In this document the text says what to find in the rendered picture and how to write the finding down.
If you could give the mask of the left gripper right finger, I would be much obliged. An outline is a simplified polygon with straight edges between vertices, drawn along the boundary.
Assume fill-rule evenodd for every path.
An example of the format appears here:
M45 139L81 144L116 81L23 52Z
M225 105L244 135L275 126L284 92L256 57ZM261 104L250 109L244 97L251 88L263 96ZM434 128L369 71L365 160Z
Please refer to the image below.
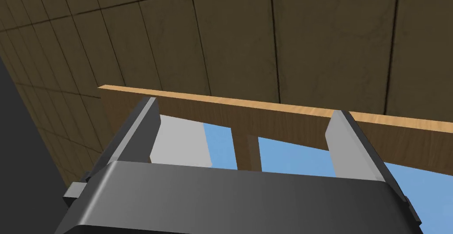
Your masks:
M396 184L388 167L350 112L333 112L325 138L336 177Z

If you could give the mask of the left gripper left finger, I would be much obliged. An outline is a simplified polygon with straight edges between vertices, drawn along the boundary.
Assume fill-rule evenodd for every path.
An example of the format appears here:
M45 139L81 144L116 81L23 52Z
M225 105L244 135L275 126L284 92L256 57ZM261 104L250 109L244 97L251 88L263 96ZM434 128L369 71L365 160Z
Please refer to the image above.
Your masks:
M115 133L86 178L113 161L147 162L161 124L156 98L144 97Z

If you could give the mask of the wooden framed window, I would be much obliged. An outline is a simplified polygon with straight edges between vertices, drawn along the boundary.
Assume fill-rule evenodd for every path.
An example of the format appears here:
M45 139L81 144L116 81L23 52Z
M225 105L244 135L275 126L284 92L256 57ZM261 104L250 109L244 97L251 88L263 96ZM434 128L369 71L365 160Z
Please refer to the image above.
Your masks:
M263 172L257 139L328 150L334 110L99 87L113 131L144 97L160 115L229 127L237 170L114 161L99 205L113 233L423 234L398 183ZM453 176L453 123L350 112L386 163Z

